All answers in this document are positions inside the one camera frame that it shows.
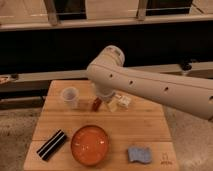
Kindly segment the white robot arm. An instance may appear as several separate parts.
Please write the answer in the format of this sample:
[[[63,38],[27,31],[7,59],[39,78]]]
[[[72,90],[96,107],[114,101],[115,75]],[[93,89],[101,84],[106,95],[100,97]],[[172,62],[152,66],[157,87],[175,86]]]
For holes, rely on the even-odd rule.
[[[213,120],[213,80],[138,71],[124,67],[125,55],[105,47],[86,69],[96,95],[110,101],[116,90]]]

